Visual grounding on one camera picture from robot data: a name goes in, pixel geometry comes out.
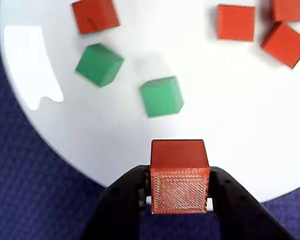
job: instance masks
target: green block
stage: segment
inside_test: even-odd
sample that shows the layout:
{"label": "green block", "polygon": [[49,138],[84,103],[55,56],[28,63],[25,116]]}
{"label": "green block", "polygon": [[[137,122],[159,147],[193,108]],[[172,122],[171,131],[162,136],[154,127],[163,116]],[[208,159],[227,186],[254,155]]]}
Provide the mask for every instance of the green block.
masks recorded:
{"label": "green block", "polygon": [[76,67],[76,71],[99,87],[111,83],[124,59],[98,43],[88,46]]}
{"label": "green block", "polygon": [[177,114],[184,105],[177,78],[174,76],[148,81],[140,91],[149,117]]}

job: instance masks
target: white surface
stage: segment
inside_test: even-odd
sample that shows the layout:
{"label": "white surface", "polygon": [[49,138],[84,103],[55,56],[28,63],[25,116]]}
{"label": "white surface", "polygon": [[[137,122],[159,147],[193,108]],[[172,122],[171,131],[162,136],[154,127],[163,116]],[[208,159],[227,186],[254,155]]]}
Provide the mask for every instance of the white surface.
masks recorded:
{"label": "white surface", "polygon": [[[40,25],[64,93],[25,114],[71,165],[109,185],[150,163],[152,139],[204,139],[209,163],[228,171],[259,201],[300,187],[300,62],[294,70],[260,50],[270,25],[253,0],[115,0],[121,26],[81,36],[70,0],[0,0],[6,25]],[[255,42],[217,40],[218,3],[256,5]],[[293,25],[300,32],[300,23]],[[98,88],[74,73],[86,46],[125,56],[116,79]],[[7,56],[3,61],[9,71]],[[184,106],[148,119],[139,87],[176,75]],[[9,79],[14,76],[9,72]]]}
{"label": "white surface", "polygon": [[46,51],[42,28],[7,25],[3,40],[11,80],[27,107],[37,110],[43,97],[61,103],[64,96]]}

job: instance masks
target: red block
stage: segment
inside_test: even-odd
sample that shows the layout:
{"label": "red block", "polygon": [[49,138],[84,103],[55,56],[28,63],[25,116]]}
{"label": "red block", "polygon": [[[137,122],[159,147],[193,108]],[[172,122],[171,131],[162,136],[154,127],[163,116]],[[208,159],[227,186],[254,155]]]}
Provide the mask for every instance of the red block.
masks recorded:
{"label": "red block", "polygon": [[73,3],[72,8],[81,34],[120,25],[112,0],[81,0]]}
{"label": "red block", "polygon": [[275,22],[300,21],[300,0],[270,0]]}
{"label": "red block", "polygon": [[219,39],[253,41],[254,31],[254,7],[218,5],[217,34]]}
{"label": "red block", "polygon": [[152,214],[206,213],[209,174],[203,140],[153,140]]}
{"label": "red block", "polygon": [[274,25],[261,47],[292,69],[300,60],[300,34],[284,22]]}

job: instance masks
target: blue fabric floor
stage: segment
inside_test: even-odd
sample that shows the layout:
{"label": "blue fabric floor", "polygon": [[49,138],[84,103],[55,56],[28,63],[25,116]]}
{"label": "blue fabric floor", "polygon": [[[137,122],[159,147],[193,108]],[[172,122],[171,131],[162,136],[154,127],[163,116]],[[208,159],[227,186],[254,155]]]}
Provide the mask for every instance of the blue fabric floor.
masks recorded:
{"label": "blue fabric floor", "polygon": [[[0,58],[0,240],[78,240],[102,190],[38,136]],[[264,206],[300,239],[300,189]],[[220,232],[212,213],[151,216],[148,209],[140,239],[218,240]]]}

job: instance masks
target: cube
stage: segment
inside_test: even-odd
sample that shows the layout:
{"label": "cube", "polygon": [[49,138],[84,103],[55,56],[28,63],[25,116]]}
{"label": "cube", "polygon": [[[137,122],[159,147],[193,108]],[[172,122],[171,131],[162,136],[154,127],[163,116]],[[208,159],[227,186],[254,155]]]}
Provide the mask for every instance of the cube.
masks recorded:
{"label": "cube", "polygon": [[148,117],[177,114],[184,105],[175,76],[148,81],[140,91]]}
{"label": "cube", "polygon": [[300,21],[300,0],[270,0],[275,22]]}
{"label": "cube", "polygon": [[252,41],[255,31],[255,8],[218,5],[217,35],[219,39]]}
{"label": "cube", "polygon": [[112,0],[81,0],[73,3],[72,8],[81,34],[120,25]]}
{"label": "cube", "polygon": [[206,213],[209,176],[203,140],[153,140],[152,214]]}
{"label": "cube", "polygon": [[300,60],[300,34],[284,22],[278,22],[263,41],[261,48],[293,69]]}
{"label": "cube", "polygon": [[98,43],[85,49],[75,70],[94,84],[103,87],[115,79],[123,62],[121,56]]}

